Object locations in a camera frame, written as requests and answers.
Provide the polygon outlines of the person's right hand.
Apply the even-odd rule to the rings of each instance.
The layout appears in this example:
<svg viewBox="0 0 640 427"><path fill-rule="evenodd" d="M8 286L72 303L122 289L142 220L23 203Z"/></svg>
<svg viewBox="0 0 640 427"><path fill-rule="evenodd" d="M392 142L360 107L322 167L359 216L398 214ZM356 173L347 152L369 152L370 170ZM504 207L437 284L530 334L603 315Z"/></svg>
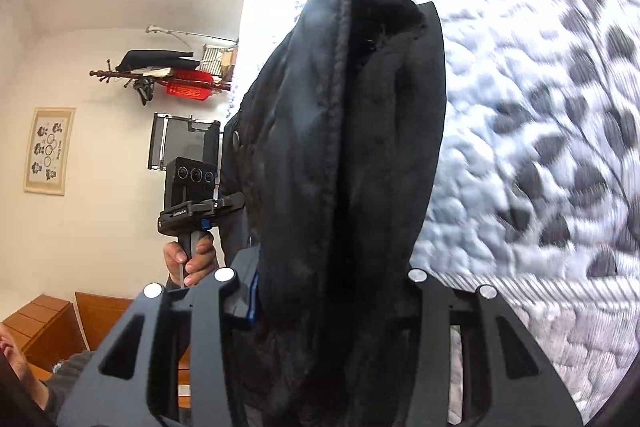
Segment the person's right hand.
<svg viewBox="0 0 640 427"><path fill-rule="evenodd" d="M25 355L23 355L23 352L17 346L17 342L4 324L1 324L0 349L1 354L6 358L6 361L9 362L9 365L14 370L16 377L22 384L29 398L32 399L41 410L44 410L49 401L49 389L32 373L32 369L29 367Z"/></svg>

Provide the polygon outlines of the person's left hand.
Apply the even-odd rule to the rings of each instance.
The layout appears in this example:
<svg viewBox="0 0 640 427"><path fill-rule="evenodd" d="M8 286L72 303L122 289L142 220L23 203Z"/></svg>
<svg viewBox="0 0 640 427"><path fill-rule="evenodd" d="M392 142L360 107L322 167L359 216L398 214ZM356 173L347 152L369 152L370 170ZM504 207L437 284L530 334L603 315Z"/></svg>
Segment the person's left hand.
<svg viewBox="0 0 640 427"><path fill-rule="evenodd" d="M168 289L198 285L204 277L219 268L214 238L209 232L198 240L195 253L191 256L177 242L167 243L163 248L163 256L168 270Z"/></svg>

